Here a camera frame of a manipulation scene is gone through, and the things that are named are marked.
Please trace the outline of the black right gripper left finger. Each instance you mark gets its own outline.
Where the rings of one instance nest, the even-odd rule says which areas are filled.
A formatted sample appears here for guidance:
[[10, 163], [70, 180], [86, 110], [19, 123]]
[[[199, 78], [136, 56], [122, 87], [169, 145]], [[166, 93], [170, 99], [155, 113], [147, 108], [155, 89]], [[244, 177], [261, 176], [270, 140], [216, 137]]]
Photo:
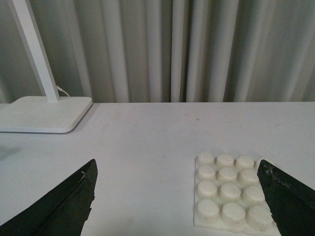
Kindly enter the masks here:
[[97, 164], [92, 159], [0, 227], [2, 236], [79, 236], [95, 199]]

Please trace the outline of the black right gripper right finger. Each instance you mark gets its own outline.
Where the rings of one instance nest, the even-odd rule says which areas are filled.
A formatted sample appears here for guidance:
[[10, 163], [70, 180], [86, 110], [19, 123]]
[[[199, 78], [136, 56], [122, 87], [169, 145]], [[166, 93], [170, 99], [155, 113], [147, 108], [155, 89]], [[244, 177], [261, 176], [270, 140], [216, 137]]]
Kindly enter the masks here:
[[264, 159], [257, 176], [280, 234], [313, 236], [315, 191]]

